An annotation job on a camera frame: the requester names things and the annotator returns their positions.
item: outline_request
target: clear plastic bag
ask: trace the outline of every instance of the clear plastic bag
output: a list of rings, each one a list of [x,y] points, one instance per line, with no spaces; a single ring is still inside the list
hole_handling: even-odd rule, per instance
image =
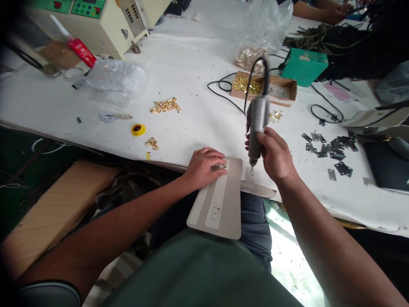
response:
[[[80,85],[79,89],[87,93],[89,100],[125,107],[145,91],[149,80],[144,65],[122,60],[97,60],[76,86]]]
[[[384,104],[409,99],[409,61],[400,63],[379,83],[376,93]]]
[[[278,5],[275,0],[254,0],[238,29],[238,52],[234,62],[250,70],[259,57],[268,57],[280,51],[282,42],[287,35],[293,14],[292,0],[286,0]],[[255,67],[255,73],[263,73],[260,63]]]

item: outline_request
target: black cable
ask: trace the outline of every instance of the black cable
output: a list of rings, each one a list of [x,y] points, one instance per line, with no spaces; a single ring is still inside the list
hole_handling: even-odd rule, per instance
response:
[[[313,104],[313,105],[310,107],[310,111],[311,111],[312,115],[314,115],[315,117],[317,117],[320,121],[324,121],[324,122],[327,122],[327,123],[329,123],[329,124],[338,124],[338,123],[341,123],[341,122],[344,120],[344,115],[342,114],[342,112],[341,112],[336,106],[334,106],[323,94],[321,94],[321,93],[314,87],[314,85],[311,84],[311,87],[312,87],[322,98],[324,98],[325,101],[327,101],[335,110],[337,110],[337,112],[341,115],[341,119],[339,120],[339,119],[338,119],[338,116],[337,116],[336,114],[331,113],[330,111],[328,111],[326,108],[324,108],[323,106],[321,106],[321,105],[319,105],[319,104]],[[327,120],[325,120],[325,119],[323,119],[323,118],[317,116],[317,115],[314,113],[314,111],[312,110],[312,107],[319,107],[319,108],[323,109],[326,113],[330,114],[330,115],[331,115],[331,120],[332,120],[333,122],[329,122],[329,121],[327,121]]]
[[[228,101],[229,101],[230,103],[232,103],[237,109],[239,109],[240,112],[244,114],[244,116],[246,116],[246,113],[245,113],[242,109],[240,109],[238,105],[236,105],[234,102],[232,102],[229,98],[224,97],[223,95],[220,95],[220,94],[216,93],[214,90],[212,90],[212,89],[209,87],[209,85],[211,85],[211,84],[213,84],[213,83],[220,84],[220,82],[223,81],[223,79],[226,79],[227,77],[230,77],[230,76],[235,75],[235,74],[236,74],[236,73],[234,72],[234,73],[231,73],[231,74],[225,76],[224,78],[222,78],[222,79],[220,79],[220,80],[218,80],[218,81],[210,82],[210,83],[207,84],[207,88],[208,88],[212,93],[216,94],[217,96],[220,96],[220,97],[222,97],[222,98],[228,100]]]
[[[234,102],[232,102],[229,98],[227,98],[227,97],[225,97],[225,96],[223,96],[223,95],[220,95],[220,94],[216,93],[214,90],[212,90],[212,89],[209,87],[209,85],[214,84],[214,83],[217,83],[218,86],[219,86],[219,88],[220,88],[221,90],[223,90],[223,91],[225,91],[225,92],[230,92],[230,91],[231,91],[231,87],[232,87],[233,85],[231,84],[231,82],[226,81],[225,79],[228,78],[228,77],[231,77],[231,76],[235,75],[236,72],[231,73],[231,74],[229,74],[229,75],[227,75],[227,76],[221,78],[220,80],[212,81],[212,82],[208,83],[208,84],[207,84],[207,88],[208,88],[213,94],[216,94],[217,96],[223,97],[224,99],[228,100],[228,101],[229,101],[230,103],[232,103],[237,109],[239,109],[240,112],[242,112],[242,113],[246,116],[246,106],[247,106],[248,90],[249,90],[249,88],[250,88],[251,76],[252,76],[252,74],[253,74],[254,67],[256,66],[256,63],[257,63],[258,61],[260,61],[260,60],[263,61],[264,71],[266,71],[266,73],[263,75],[263,76],[264,76],[264,84],[269,84],[269,83],[270,83],[270,80],[269,80],[269,76],[270,76],[270,75],[269,75],[269,72],[270,72],[270,71],[272,71],[272,70],[279,70],[279,69],[280,69],[279,67],[278,67],[278,68],[268,69],[268,63],[267,63],[266,59],[264,59],[263,57],[260,57],[260,58],[256,59],[256,61],[254,62],[253,66],[252,66],[252,68],[251,68],[250,77],[248,78],[247,91],[246,91],[246,97],[245,97],[245,100],[244,100],[244,109],[243,109],[243,110],[240,109],[239,106],[236,105]],[[222,87],[220,86],[220,83],[227,83],[227,84],[229,84],[229,85],[230,85],[230,89],[227,90],[227,89],[222,88]],[[264,94],[264,95],[268,95],[268,86],[267,86],[267,87],[264,86],[263,94]]]
[[[282,59],[284,59],[284,60],[285,60],[285,58],[284,58],[284,57],[279,56],[279,55],[275,55],[275,54],[269,54],[269,55],[273,55],[273,56],[276,56],[276,57],[278,57],[278,58],[282,58]]]

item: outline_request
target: handheld power tool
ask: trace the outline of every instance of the handheld power tool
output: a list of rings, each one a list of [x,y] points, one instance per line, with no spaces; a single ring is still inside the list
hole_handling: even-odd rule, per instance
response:
[[[270,102],[267,99],[268,86],[270,84],[269,70],[267,61],[264,58],[258,58],[255,64],[262,60],[265,68],[265,80],[264,80],[264,90],[262,95],[254,98],[247,110],[247,132],[250,129],[250,139],[248,145],[248,157],[250,161],[251,171],[253,171],[254,166],[257,164],[258,159],[261,156],[262,145],[257,139],[258,132],[264,132],[264,128],[268,124]]]

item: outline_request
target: work table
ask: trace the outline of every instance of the work table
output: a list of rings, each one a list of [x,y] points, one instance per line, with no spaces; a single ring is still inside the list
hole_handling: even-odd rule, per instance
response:
[[[298,26],[316,25],[318,23],[295,17],[290,32]],[[243,160],[244,180],[248,167],[244,147],[246,118],[230,102],[206,88],[209,82],[241,70],[232,61],[234,51],[228,41],[231,31],[192,20],[165,18],[162,25],[154,28],[150,38],[142,39],[141,54],[126,54],[127,60],[147,66],[150,81],[143,94],[125,107],[93,101],[86,93],[73,89],[72,82],[62,76],[46,79],[35,68],[23,65],[16,75],[0,83],[0,122],[132,160],[150,159],[168,167],[186,167],[194,150],[212,147],[226,156]],[[280,58],[270,57],[270,67],[278,67],[282,62]],[[86,71],[83,63],[80,66]],[[365,93],[366,98],[344,104],[332,97],[323,84],[314,85],[343,112],[346,119],[358,110],[378,105],[365,81],[354,82],[354,85]],[[230,97],[216,84],[212,88],[243,107],[243,100]],[[150,112],[154,101],[172,97],[177,98],[181,112]],[[334,217],[409,237],[409,196],[364,183],[364,177],[373,179],[373,175],[359,142],[358,152],[345,150],[343,162],[353,169],[351,178],[338,173],[334,167],[337,160],[320,159],[305,150],[303,133],[320,133],[327,142],[348,135],[339,124],[320,126],[309,111],[313,103],[333,112],[310,87],[298,87],[296,102],[290,108],[271,105],[271,111],[282,112],[282,118],[268,126],[287,141],[301,178]],[[105,123],[99,118],[101,111],[119,111],[132,115],[133,119]],[[145,125],[146,134],[133,136],[131,127],[135,124]],[[159,150],[145,146],[150,137],[157,140]],[[321,149],[320,142],[313,142],[313,145],[318,151]],[[335,170],[336,182],[329,179],[328,168]],[[255,167],[254,184],[258,189],[255,194],[281,201],[277,186],[264,171],[261,161]]]

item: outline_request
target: beige machine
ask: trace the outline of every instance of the beige machine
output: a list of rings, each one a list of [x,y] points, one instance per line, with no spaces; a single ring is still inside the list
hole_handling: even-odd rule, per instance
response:
[[[163,14],[171,0],[34,0],[26,14],[54,41],[66,38],[50,18],[61,24],[95,55],[125,59],[124,53]]]

